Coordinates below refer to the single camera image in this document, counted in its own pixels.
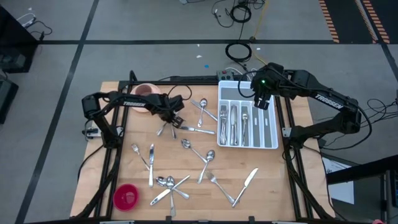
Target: wooden table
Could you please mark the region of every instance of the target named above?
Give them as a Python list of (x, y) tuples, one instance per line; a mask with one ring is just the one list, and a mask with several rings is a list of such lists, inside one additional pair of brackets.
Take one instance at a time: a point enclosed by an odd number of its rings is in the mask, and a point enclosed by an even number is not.
[[(117, 90), (118, 82), (104, 82), (101, 91)], [(171, 86), (160, 86), (163, 92), (168, 92)], [(217, 114), (218, 103), (217, 86), (191, 86), (192, 99), (199, 101), (202, 98), (208, 99), (207, 109)], [(186, 87), (179, 86), (174, 89), (172, 95), (188, 95)], [(286, 126), (288, 126), (285, 104), (282, 103)], [(297, 97), (292, 101), (292, 109), (296, 125), (308, 126), (312, 124), (311, 114), (306, 98)], [(185, 108), (181, 110), (180, 116), (186, 120), (187, 125), (196, 126), (200, 110), (188, 101)], [(112, 112), (107, 115), (110, 122)], [(203, 115), (203, 129), (216, 130), (217, 123), (206, 114)], [(170, 215), (170, 196), (150, 206), (149, 203), (165, 188), (154, 184), (153, 188), (148, 187), (149, 173), (144, 167), (141, 159), (131, 149), (131, 144), (137, 144), (141, 154), (148, 161), (149, 146), (155, 144), (154, 176), (167, 177), (169, 175), (178, 182), (187, 175), (191, 178), (184, 182), (179, 189), (188, 193), (190, 199), (186, 200), (179, 194), (174, 194), (174, 204), (177, 209), (177, 216), (173, 220), (248, 220), (248, 216), (255, 216), (256, 221), (262, 220), (295, 220), (292, 199), (290, 194), (288, 173), (285, 161), (282, 158), (282, 140), (280, 128), (278, 127), (279, 148), (276, 150), (260, 149), (238, 149), (219, 147), (216, 143), (216, 136), (195, 132), (177, 130), (177, 140), (171, 136), (170, 126), (158, 137), (156, 131), (163, 125), (157, 116), (148, 113), (138, 113), (133, 109), (129, 110), (127, 127), (124, 137), (124, 147), (119, 170), (118, 186), (131, 183), (139, 188), (140, 201), (137, 207), (130, 212), (113, 210), (113, 220), (165, 220)], [(192, 146), (201, 154), (206, 155), (209, 149), (214, 149), (216, 156), (208, 169), (212, 170), (218, 182), (234, 198), (236, 198), (243, 187), (246, 177), (253, 168), (259, 170), (255, 178), (245, 191), (240, 203), (232, 208), (221, 190), (206, 177), (201, 184), (197, 184), (197, 178), (203, 168), (203, 162), (188, 149), (181, 146), (180, 140), (186, 138)], [(91, 140), (86, 148), (85, 156), (88, 156), (102, 144), (102, 140)], [(305, 145), (318, 149), (316, 140), (310, 139)], [(92, 198), (98, 189), (101, 170), (103, 167), (105, 149), (95, 154), (85, 164), (81, 171), (80, 181), (77, 186), (75, 200), (72, 206), (71, 215), (79, 213)], [(319, 201), (320, 205), (334, 216), (333, 210), (328, 204), (326, 192), (326, 180), (321, 157), (319, 154), (302, 149), (302, 159), (307, 184), (311, 193)], [(298, 189), (298, 197), (302, 216), (305, 217), (302, 193)], [(108, 193), (104, 195), (104, 204), (101, 214), (105, 214)]]

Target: small white object on floor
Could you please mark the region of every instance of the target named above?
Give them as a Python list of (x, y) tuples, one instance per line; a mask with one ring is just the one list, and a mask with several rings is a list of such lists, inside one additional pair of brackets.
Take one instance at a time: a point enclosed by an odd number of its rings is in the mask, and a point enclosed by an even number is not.
[[(336, 162), (327, 158), (322, 157), (325, 163), (327, 173), (336, 172), (345, 168), (350, 168), (346, 164)], [(350, 203), (354, 205), (354, 182), (345, 182), (340, 184), (329, 185), (330, 197), (342, 202)]]

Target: white cutlery tray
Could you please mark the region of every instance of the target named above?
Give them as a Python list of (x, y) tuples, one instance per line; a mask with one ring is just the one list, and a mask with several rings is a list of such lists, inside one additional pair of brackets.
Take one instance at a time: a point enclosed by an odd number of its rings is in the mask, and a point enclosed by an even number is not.
[[(240, 89), (246, 96), (254, 92), (250, 89), (251, 82), (241, 82)], [(277, 149), (278, 137), (275, 120), (274, 96), (269, 100), (268, 110), (261, 110), (253, 106), (254, 97), (244, 98), (238, 92), (237, 81), (220, 81), (218, 83), (218, 125), (217, 143), (221, 147), (241, 147), (253, 149)], [(238, 145), (231, 144), (231, 106), (236, 105)], [(228, 109), (226, 122), (226, 144), (221, 144), (221, 109)], [(242, 113), (249, 115), (246, 123), (245, 143), (242, 145), (243, 121)]]

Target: concrete floor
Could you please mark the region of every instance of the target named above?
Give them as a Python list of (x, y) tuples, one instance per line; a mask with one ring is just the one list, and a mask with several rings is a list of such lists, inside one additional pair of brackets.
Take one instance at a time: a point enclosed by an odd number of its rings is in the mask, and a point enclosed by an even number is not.
[[(45, 40), (79, 40), (94, 2), (0, 1), (14, 17), (32, 8), (38, 20), (54, 30)], [(177, 0), (99, 0), (87, 39), (237, 39), (241, 25), (235, 24), (230, 29), (220, 27), (210, 14), (214, 2), (183, 6)], [(229, 9), (231, 5), (230, 0), (217, 5), (223, 24), (231, 22), (224, 14), (224, 7)], [(244, 26), (243, 39), (254, 33), (260, 13), (261, 10), (253, 11), (252, 19)], [(37, 24), (30, 29), (41, 31), (43, 27)], [(270, 0), (257, 38), (331, 40), (331, 35), (317, 0), (300, 3)], [(41, 45), (29, 73), (9, 76), (20, 88), (6, 123), (0, 126), (0, 179), (4, 180), (0, 184), (1, 223), (16, 220), (76, 48), (73, 44)], [(216, 70), (229, 66), (239, 68), (224, 54), (224, 48), (225, 44), (84, 45), (25, 222), (69, 216), (76, 173), (86, 146), (80, 133), (85, 122), (80, 103), (84, 96), (98, 91), (104, 81), (127, 80), (130, 70), (135, 71), (139, 80), (158, 80), (171, 75), (215, 75)], [(264, 44), (255, 45), (256, 48), (260, 48), (257, 53), (267, 61), (310, 71), (323, 84), (356, 98), (363, 108), (367, 108), (366, 101), (370, 98), (385, 103), (396, 98), (398, 83), (379, 45)], [(397, 58), (398, 46), (389, 45), (389, 49)], [(242, 50), (232, 51), (239, 54)], [(247, 65), (262, 66), (254, 58)], [(315, 121), (335, 113), (313, 100), (310, 109)], [(357, 163), (397, 154), (394, 150), (397, 127), (398, 118), (381, 121), (373, 126), (373, 135), (366, 142), (349, 150), (328, 153)], [(352, 144), (367, 131), (363, 128), (359, 134), (340, 139), (332, 146)], [(335, 202), (336, 209), (355, 220), (378, 218), (378, 184), (377, 178), (356, 182), (357, 204)]]

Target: red bowl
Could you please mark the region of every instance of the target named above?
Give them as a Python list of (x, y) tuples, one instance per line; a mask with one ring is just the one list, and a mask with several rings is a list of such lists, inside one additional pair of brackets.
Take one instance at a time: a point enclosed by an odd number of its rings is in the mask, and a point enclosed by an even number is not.
[(113, 194), (113, 204), (122, 212), (133, 209), (137, 205), (138, 199), (138, 189), (132, 184), (123, 184)]

